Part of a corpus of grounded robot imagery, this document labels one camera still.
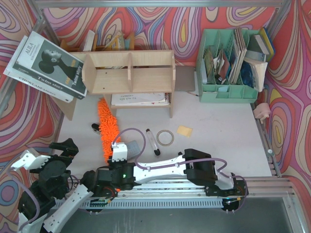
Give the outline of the white marker black cap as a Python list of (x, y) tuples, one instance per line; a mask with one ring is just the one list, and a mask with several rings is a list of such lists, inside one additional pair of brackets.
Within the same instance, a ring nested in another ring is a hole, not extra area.
[(148, 140), (150, 142), (150, 145), (153, 149), (153, 152), (156, 156), (159, 156), (160, 155), (160, 149), (157, 145), (157, 142), (156, 142), (156, 139), (154, 138), (154, 135), (153, 133), (151, 132), (151, 130), (148, 128), (146, 129), (146, 135), (148, 137)]

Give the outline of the black and white stapler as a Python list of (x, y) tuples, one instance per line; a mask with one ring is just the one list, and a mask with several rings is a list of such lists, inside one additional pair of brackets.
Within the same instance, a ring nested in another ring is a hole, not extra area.
[(91, 127), (95, 133), (100, 134), (99, 124), (93, 123)]

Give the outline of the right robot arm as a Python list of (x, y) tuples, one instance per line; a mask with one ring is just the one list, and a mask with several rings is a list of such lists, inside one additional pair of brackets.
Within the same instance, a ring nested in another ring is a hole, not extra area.
[(177, 157), (152, 163), (111, 159), (108, 166), (96, 171), (96, 182), (104, 187), (132, 190), (155, 180), (186, 179), (196, 186), (227, 191), (234, 188), (234, 178), (233, 174), (222, 173), (226, 166), (223, 159), (213, 158), (199, 150), (185, 149)]

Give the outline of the orange microfiber duster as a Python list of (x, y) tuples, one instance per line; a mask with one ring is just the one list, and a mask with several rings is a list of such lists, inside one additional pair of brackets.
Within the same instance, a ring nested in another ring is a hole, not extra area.
[(99, 114), (99, 130), (103, 146), (103, 157), (107, 163), (110, 156), (112, 156), (111, 143), (115, 137), (119, 134), (119, 128), (117, 119), (112, 115), (108, 104), (105, 99), (102, 98), (98, 102), (98, 114)]

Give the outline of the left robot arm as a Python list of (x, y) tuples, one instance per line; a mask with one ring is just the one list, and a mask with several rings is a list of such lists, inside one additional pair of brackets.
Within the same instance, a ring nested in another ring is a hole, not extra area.
[(38, 174), (38, 180), (24, 190), (18, 203), (18, 230), (21, 233), (58, 233), (87, 198), (104, 196), (104, 185), (98, 181), (98, 173), (87, 171), (69, 200), (65, 201), (54, 216), (46, 218), (56, 200), (63, 199), (70, 191), (71, 171), (67, 168), (79, 151), (71, 138), (51, 143), (49, 147), (62, 153), (42, 155), (30, 148), (12, 165), (14, 170), (24, 168)]

